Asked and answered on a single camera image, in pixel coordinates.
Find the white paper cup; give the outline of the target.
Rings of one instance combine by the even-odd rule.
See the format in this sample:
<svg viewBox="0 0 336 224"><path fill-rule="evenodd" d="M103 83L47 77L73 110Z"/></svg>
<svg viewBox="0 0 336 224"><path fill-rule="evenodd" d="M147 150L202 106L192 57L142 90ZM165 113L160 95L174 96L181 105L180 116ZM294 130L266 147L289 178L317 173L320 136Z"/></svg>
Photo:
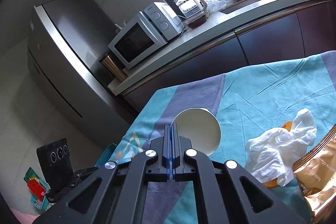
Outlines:
<svg viewBox="0 0 336 224"><path fill-rule="evenodd" d="M212 155L219 147L222 131L217 118L206 108L181 111L174 119L179 136L190 139L193 149Z"/></svg>

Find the white tissue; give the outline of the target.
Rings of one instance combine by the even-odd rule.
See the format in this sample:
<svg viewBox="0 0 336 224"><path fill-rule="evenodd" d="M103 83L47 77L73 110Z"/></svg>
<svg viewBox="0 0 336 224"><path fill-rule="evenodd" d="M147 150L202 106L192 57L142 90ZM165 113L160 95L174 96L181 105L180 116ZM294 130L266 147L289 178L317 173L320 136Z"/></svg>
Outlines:
<svg viewBox="0 0 336 224"><path fill-rule="evenodd" d="M247 141L245 169L261 183L276 180L278 186L286 186L294 179L294 162L305 156L316 136L317 126L311 112L302 109L290 130L275 127Z"/></svg>

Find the orange peel piece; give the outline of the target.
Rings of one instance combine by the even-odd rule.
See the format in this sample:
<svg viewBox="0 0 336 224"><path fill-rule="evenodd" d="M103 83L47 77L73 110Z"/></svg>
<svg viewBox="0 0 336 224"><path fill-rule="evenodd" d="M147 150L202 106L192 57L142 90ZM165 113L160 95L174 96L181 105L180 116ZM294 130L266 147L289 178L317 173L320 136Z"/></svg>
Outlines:
<svg viewBox="0 0 336 224"><path fill-rule="evenodd" d="M292 121L288 121L286 123L283 124L282 128L286 129L287 131L291 130L293 122ZM263 183L264 186L266 186L268 189L273 189L277 187L277 178L264 182Z"/></svg>

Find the gold snack wrapper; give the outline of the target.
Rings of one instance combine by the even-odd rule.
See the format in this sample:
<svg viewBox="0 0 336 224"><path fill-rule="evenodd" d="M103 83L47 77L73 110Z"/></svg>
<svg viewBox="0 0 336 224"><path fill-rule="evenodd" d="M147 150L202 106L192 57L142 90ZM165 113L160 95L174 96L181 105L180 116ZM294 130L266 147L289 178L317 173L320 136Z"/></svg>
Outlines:
<svg viewBox="0 0 336 224"><path fill-rule="evenodd" d="M313 215L311 222L330 216L335 205L335 127L293 164L293 173Z"/></svg>

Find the teal plastic trash bin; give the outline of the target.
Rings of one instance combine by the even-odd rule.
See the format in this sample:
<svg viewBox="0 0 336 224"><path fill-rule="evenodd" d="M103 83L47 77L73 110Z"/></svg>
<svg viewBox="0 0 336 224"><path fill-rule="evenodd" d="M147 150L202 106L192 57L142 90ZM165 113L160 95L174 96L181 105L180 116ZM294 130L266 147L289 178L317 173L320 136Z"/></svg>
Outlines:
<svg viewBox="0 0 336 224"><path fill-rule="evenodd" d="M117 145L115 143L111 143L106 147L106 149L102 152L99 159L96 161L95 167L100 167L102 165L105 165L106 162L109 161L110 157L114 153L115 149L117 148Z"/></svg>

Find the black box with dials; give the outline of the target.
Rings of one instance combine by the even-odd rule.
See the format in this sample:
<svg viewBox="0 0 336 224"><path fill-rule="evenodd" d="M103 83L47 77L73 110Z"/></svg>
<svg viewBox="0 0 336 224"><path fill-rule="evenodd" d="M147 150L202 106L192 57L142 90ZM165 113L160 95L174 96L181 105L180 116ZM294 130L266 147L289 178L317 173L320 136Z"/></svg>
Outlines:
<svg viewBox="0 0 336 224"><path fill-rule="evenodd" d="M58 194L67 186L73 175L67 139L38 147L37 157L50 192Z"/></svg>

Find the colourful packets on floor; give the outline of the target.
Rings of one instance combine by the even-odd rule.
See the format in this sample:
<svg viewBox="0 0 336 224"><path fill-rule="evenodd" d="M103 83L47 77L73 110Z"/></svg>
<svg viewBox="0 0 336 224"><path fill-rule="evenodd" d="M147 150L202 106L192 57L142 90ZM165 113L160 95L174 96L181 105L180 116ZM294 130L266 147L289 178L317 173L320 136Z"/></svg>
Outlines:
<svg viewBox="0 0 336 224"><path fill-rule="evenodd" d="M31 203L34 207L38 210L47 210L50 207L46 198L46 194L50 191L49 184L39 177L31 167L27 170L23 180L31 193Z"/></svg>

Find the teal patterned tablecloth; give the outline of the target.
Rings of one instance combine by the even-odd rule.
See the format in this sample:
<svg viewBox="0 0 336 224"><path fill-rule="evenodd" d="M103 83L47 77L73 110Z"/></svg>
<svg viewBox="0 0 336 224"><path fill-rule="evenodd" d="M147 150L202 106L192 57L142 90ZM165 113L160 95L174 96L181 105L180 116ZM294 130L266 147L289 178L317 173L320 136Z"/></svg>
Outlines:
<svg viewBox="0 0 336 224"><path fill-rule="evenodd" d="M181 111L206 108L219 121L222 137L211 159L245 165L245 144L311 112L320 141L335 124L335 52L304 59L243 67L204 80L156 91L140 112L111 160L121 164L149 148Z"/></svg>

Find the white microwave oven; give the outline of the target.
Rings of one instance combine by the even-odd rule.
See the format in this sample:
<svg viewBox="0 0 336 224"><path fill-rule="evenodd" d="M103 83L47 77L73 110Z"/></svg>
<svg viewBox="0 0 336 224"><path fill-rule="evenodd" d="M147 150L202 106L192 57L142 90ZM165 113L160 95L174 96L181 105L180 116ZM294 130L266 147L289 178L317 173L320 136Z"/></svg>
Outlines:
<svg viewBox="0 0 336 224"><path fill-rule="evenodd" d="M165 2L153 2L136 13L108 47L131 69L182 31L183 23L173 9Z"/></svg>

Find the dark red food container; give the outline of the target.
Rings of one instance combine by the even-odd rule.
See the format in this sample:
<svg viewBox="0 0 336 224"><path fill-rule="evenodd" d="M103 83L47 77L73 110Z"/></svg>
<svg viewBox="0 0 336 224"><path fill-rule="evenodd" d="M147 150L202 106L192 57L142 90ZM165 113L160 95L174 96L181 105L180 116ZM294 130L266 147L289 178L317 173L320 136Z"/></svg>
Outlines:
<svg viewBox="0 0 336 224"><path fill-rule="evenodd" d="M186 20L183 21L183 24L185 27L188 27L190 29L196 29L202 24L204 24L206 21L207 21L206 15L199 14L199 15L187 18Z"/></svg>

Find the silver refrigerator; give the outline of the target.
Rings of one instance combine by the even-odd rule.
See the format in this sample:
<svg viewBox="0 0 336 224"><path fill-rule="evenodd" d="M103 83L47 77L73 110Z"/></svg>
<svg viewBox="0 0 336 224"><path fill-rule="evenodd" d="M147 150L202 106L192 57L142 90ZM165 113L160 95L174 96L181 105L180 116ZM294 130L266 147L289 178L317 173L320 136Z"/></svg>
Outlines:
<svg viewBox="0 0 336 224"><path fill-rule="evenodd" d="M35 6L27 42L29 71L64 117L99 146L119 143L137 115L108 88L102 65L116 27L94 0Z"/></svg>

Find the glass electric kettle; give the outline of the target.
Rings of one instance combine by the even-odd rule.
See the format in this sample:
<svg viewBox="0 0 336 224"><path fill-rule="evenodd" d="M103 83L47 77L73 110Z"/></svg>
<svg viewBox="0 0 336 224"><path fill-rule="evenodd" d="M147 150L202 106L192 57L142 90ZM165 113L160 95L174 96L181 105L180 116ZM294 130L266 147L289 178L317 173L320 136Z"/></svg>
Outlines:
<svg viewBox="0 0 336 224"><path fill-rule="evenodd" d="M174 3L181 10L186 19L207 12L207 2L205 0L174 0Z"/></svg>

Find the dark base cabinets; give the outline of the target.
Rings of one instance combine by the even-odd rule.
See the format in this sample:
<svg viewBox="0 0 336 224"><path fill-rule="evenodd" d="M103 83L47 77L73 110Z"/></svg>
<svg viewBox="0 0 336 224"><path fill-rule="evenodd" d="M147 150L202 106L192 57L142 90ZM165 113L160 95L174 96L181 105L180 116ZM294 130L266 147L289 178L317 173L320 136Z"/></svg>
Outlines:
<svg viewBox="0 0 336 224"><path fill-rule="evenodd" d="M307 2L249 23L169 63L123 97L141 111L161 88L247 65L299 59L335 50L335 0Z"/></svg>

